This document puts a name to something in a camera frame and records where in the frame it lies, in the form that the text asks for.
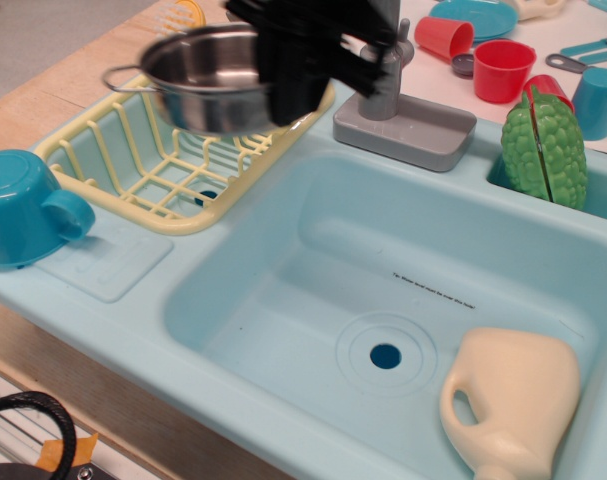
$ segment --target toy sink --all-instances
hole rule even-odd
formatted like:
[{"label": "toy sink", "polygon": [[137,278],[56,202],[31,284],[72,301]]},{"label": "toy sink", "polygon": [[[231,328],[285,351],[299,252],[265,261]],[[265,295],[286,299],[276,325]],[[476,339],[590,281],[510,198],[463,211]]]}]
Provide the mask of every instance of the toy sink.
[{"label": "toy sink", "polygon": [[579,212],[506,188],[495,124],[442,174],[335,142],[348,95],[209,228],[97,207],[0,300],[298,478],[471,479],[438,413],[462,336],[554,336],[582,376],[554,478],[607,478],[607,155]]}]

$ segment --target black cable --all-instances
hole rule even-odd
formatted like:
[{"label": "black cable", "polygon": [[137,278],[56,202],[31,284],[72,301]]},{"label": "black cable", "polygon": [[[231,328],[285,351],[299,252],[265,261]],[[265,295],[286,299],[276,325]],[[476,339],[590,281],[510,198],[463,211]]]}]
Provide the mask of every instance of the black cable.
[{"label": "black cable", "polygon": [[43,392],[21,392],[0,398],[0,412],[16,408],[33,408],[50,417],[59,427],[63,439],[63,455],[50,480],[65,480],[76,453],[76,432],[70,414],[58,400]]}]

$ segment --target plastic bottle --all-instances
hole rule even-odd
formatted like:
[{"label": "plastic bottle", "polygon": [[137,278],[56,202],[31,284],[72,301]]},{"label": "plastic bottle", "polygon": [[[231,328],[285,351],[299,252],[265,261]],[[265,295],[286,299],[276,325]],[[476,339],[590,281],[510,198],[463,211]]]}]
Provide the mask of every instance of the plastic bottle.
[{"label": "plastic bottle", "polygon": [[[478,423],[457,417],[459,391]],[[565,342],[477,328],[463,337],[445,380],[441,421],[475,480],[548,480],[579,394],[578,362]]]}]

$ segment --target jug handle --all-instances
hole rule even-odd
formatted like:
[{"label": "jug handle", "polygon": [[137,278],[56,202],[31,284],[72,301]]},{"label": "jug handle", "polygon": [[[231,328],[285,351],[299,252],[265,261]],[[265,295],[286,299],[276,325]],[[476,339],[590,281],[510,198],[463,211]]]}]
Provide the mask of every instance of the jug handle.
[{"label": "jug handle", "polygon": [[[470,388],[468,382],[459,378],[457,375],[450,374],[445,379],[445,383],[443,384],[443,389],[441,390],[441,399],[440,399],[440,411],[441,411],[441,421],[447,427],[448,425],[457,426],[457,427],[471,427],[474,425],[466,425],[461,422],[461,419],[454,411],[454,396],[456,392],[462,392],[466,396],[468,395]],[[473,411],[475,417],[477,417],[478,425],[480,421],[478,421],[477,412]]]}]

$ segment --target toy utensil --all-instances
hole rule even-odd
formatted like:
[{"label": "toy utensil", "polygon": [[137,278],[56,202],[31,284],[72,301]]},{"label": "toy utensil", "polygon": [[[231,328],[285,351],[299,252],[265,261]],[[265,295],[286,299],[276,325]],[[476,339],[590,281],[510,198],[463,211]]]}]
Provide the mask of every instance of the toy utensil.
[{"label": "toy utensil", "polygon": [[[573,57],[582,53],[589,53],[603,49],[607,49],[607,38],[597,40],[595,42],[588,42],[579,45],[574,45],[571,47],[565,47],[562,48],[560,52],[562,55]],[[607,51],[591,55],[585,55],[583,57],[580,57],[579,60],[588,65],[591,65],[593,63],[607,62]]]},{"label": "toy utensil", "polygon": [[583,62],[574,60],[573,58],[561,55],[560,53],[552,53],[545,57],[545,63],[550,67],[560,68],[567,72],[583,73],[588,68],[593,68],[590,65],[586,65]]},{"label": "toy utensil", "polygon": [[161,36],[184,32],[205,25],[205,14],[194,0],[176,0],[161,5],[155,20],[156,30]]}]

